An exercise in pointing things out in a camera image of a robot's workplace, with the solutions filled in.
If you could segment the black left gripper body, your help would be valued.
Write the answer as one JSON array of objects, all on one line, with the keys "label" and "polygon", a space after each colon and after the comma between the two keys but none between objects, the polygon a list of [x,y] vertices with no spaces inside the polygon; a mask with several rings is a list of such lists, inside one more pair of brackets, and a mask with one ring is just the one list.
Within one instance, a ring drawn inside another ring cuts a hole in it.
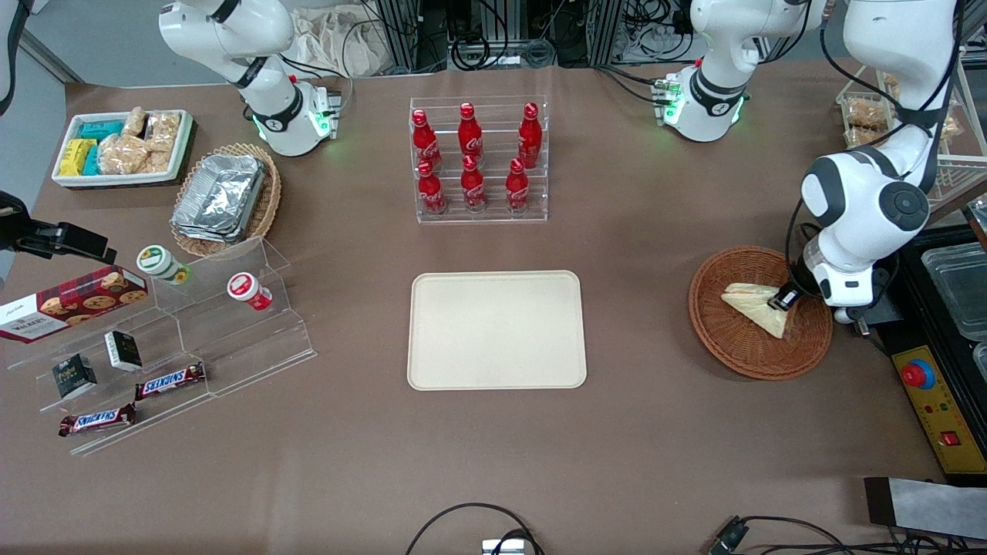
[{"label": "black left gripper body", "polygon": [[787,273],[789,273],[789,288],[792,289],[794,300],[801,298],[825,300],[817,280],[805,264],[803,257],[787,264]]}]

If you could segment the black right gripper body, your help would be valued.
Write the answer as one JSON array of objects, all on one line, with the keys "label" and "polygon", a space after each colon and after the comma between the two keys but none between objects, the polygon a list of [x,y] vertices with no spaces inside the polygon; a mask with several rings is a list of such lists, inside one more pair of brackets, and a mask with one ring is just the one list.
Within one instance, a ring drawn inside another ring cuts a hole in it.
[{"label": "black right gripper body", "polygon": [[25,237],[32,236],[34,224],[27,205],[7,192],[1,192],[1,250],[17,251]]}]

